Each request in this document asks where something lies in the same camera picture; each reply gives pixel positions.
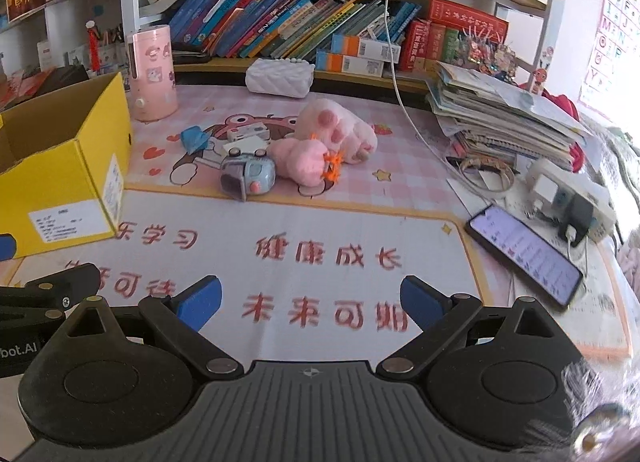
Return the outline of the blue grey toy gadget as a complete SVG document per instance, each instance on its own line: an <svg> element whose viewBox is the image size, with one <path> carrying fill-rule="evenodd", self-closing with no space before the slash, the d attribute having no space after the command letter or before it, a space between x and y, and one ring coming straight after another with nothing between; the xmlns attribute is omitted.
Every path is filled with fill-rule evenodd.
<svg viewBox="0 0 640 462"><path fill-rule="evenodd" d="M276 178L276 165L268 157L266 149L249 153L233 147L220 166L222 192L239 201L269 193Z"/></svg>

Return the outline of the pink plush paw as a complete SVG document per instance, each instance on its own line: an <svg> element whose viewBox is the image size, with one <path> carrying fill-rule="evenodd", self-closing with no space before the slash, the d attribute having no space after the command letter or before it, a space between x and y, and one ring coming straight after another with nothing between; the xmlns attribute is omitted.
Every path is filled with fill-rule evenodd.
<svg viewBox="0 0 640 462"><path fill-rule="evenodd" d="M313 100L299 112L294 136L316 137L329 151L339 152L348 164L368 161L378 148L372 125L329 98Z"/></svg>

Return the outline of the white staples box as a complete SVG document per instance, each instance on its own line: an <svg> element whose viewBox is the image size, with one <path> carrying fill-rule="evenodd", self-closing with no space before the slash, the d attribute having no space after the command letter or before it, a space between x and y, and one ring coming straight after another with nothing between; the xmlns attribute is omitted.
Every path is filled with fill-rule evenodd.
<svg viewBox="0 0 640 462"><path fill-rule="evenodd" d="M224 152L227 156L237 153L254 153L266 149L270 141L270 131L264 123L235 126L227 131Z"/></svg>

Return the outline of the pink plush pig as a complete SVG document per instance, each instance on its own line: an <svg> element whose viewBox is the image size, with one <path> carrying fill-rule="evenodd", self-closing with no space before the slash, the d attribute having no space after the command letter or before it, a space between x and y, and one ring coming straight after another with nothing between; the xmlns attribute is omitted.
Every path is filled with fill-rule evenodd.
<svg viewBox="0 0 640 462"><path fill-rule="evenodd" d="M280 178L298 186L316 187L322 182L335 183L341 175L343 154L332 151L318 139L286 137L273 141L267 156L274 162Z"/></svg>

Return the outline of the yellow cardboard box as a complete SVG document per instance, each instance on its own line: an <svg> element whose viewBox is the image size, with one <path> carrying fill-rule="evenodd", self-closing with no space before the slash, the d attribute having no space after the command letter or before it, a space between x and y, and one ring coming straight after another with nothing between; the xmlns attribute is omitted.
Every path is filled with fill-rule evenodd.
<svg viewBox="0 0 640 462"><path fill-rule="evenodd" d="M2 112L0 235L14 237L13 259L114 237L131 147L121 74Z"/></svg>

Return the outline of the pink cartoon desk mat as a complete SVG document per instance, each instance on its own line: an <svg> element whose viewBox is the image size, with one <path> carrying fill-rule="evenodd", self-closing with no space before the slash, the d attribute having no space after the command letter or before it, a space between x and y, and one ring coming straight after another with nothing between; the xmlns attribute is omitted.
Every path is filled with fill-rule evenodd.
<svg viewBox="0 0 640 462"><path fill-rule="evenodd" d="M408 275L499 306L524 294L523 283L464 231L482 205L412 134L412 121L433 129L425 112L407 117L394 105L347 100L378 133L370 162L345 167L336 186L309 196L281 181L268 195L236 202L221 195L207 164L189 163L184 183L170 182L182 130L292 120L299 104L238 88L186 87L180 100L175 115L134 125L117 235L6 262L4 283L19 287L91 263L102 297L132 305L214 275L222 304L202 333L242 362L380 360L418 332L399 303Z"/></svg>

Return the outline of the white power strip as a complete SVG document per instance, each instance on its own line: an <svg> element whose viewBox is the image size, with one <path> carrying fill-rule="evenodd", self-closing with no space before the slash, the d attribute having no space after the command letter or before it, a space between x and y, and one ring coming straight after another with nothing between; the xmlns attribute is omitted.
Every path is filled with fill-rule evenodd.
<svg viewBox="0 0 640 462"><path fill-rule="evenodd" d="M587 175L562 170L541 158L529 166L525 183L532 206L558 221L567 215L575 199L588 202L592 206L588 236L593 242L602 241L614 230L616 216L610 193Z"/></svg>

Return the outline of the red hanging tassel ornament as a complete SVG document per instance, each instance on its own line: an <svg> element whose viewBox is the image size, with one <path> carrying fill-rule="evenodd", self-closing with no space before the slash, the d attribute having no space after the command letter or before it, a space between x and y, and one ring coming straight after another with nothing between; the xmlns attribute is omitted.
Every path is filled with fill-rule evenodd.
<svg viewBox="0 0 640 462"><path fill-rule="evenodd" d="M89 40L91 70L97 74L101 69L99 52L101 37L98 28L96 28L96 22L93 19L90 19L88 20L88 22L86 22L86 30Z"/></svg>

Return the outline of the pink cylindrical pen holder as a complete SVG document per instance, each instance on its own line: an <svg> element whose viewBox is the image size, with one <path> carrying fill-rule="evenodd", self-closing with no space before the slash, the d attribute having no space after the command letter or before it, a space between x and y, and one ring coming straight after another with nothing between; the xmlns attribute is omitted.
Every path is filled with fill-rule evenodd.
<svg viewBox="0 0 640 462"><path fill-rule="evenodd" d="M170 28L155 26L127 37L132 116L154 122L178 109Z"/></svg>

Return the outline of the white quilted pouch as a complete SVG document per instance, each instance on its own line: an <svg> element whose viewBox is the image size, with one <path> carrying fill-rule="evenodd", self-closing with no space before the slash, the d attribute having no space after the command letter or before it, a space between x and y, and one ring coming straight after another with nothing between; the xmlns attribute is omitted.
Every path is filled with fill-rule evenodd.
<svg viewBox="0 0 640 462"><path fill-rule="evenodd" d="M259 58L245 72L245 85L255 94L305 98L314 83L314 64L304 59Z"/></svg>

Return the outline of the lower orange white box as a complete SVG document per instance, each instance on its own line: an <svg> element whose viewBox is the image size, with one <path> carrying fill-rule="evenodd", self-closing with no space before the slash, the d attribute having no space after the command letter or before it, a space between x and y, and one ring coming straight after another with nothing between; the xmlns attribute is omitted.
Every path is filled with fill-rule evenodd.
<svg viewBox="0 0 640 462"><path fill-rule="evenodd" d="M314 63L317 70L370 78L381 78L384 70L381 60L334 54L323 50L316 52Z"/></svg>

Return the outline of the orange white box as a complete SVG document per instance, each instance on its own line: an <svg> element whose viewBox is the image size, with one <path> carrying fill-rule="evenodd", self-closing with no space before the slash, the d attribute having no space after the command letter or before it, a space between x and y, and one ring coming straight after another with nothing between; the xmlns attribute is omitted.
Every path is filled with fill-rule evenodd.
<svg viewBox="0 0 640 462"><path fill-rule="evenodd" d="M333 34L331 52L344 56L379 60L383 63L399 63L400 46L385 41Z"/></svg>
<svg viewBox="0 0 640 462"><path fill-rule="evenodd" d="M381 78L384 70L381 60L334 54L323 50L316 52L314 63L317 70L370 78Z"/></svg>

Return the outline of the upper orange white box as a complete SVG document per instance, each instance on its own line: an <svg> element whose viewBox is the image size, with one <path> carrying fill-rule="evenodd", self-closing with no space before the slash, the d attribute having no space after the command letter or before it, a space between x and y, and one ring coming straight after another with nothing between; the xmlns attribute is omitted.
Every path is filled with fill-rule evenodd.
<svg viewBox="0 0 640 462"><path fill-rule="evenodd" d="M385 41L333 34L331 52L344 56L379 60L383 63L399 63L400 46Z"/></svg>

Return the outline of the row of colourful books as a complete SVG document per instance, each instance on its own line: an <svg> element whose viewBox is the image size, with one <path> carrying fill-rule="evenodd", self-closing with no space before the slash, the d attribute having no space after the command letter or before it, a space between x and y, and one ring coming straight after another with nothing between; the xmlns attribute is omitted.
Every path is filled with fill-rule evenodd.
<svg viewBox="0 0 640 462"><path fill-rule="evenodd" d="M177 0L168 26L178 51L313 62L336 37L398 44L420 11L405 0Z"/></svg>

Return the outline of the alphabet wall poster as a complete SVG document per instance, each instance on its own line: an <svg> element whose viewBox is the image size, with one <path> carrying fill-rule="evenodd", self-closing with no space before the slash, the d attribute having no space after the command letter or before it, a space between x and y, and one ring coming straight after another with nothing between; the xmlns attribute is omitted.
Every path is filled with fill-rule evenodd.
<svg viewBox="0 0 640 462"><path fill-rule="evenodd" d="M639 92L639 0L601 0L579 101L614 121Z"/></svg>

